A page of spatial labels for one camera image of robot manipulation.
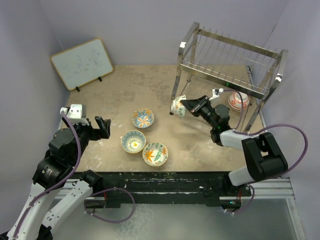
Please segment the orange flower green leaf bowl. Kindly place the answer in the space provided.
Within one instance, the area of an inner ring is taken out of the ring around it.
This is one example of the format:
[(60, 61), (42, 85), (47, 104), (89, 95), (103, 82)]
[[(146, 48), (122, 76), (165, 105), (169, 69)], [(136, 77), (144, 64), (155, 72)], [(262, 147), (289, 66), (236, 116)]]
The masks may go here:
[(183, 119), (186, 114), (186, 107), (181, 103), (181, 100), (186, 100), (186, 99), (187, 99), (186, 95), (181, 95), (176, 97), (171, 103), (171, 107), (170, 107), (171, 112), (175, 116), (181, 119)]

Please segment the red patterned bowl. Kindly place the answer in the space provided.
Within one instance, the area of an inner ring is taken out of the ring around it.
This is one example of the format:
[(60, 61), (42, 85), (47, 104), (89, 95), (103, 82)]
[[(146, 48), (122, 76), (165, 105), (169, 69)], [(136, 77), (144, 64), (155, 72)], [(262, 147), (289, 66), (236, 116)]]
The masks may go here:
[(247, 94), (233, 91), (227, 100), (229, 106), (237, 111), (248, 108), (250, 100)]

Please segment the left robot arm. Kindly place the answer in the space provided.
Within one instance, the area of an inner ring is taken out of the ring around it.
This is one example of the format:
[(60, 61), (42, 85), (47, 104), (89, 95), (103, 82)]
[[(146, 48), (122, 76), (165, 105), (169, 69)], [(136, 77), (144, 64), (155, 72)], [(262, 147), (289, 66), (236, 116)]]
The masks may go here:
[(111, 134), (111, 120), (100, 116), (95, 117), (98, 129), (94, 129), (89, 121), (82, 124), (66, 116), (63, 121), (67, 128), (58, 130), (49, 142), (49, 149), (32, 178), (27, 202), (11, 230), (0, 235), (2, 240), (51, 240), (76, 207), (90, 195), (98, 196), (103, 191), (103, 177), (87, 170), (67, 195), (51, 206), (77, 169), (89, 141), (108, 139)]

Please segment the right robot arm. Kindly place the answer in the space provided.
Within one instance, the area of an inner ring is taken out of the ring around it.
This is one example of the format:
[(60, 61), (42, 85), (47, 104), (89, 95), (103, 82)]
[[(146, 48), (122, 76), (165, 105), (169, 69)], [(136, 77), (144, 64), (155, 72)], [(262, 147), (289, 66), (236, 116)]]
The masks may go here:
[(212, 127), (210, 137), (215, 144), (243, 151), (245, 165), (229, 172), (222, 183), (226, 195), (235, 195), (241, 185), (260, 182), (288, 170), (287, 160), (270, 132), (248, 136), (235, 131), (229, 125), (230, 109), (223, 104), (212, 107), (206, 95), (180, 102), (194, 117), (202, 117)]

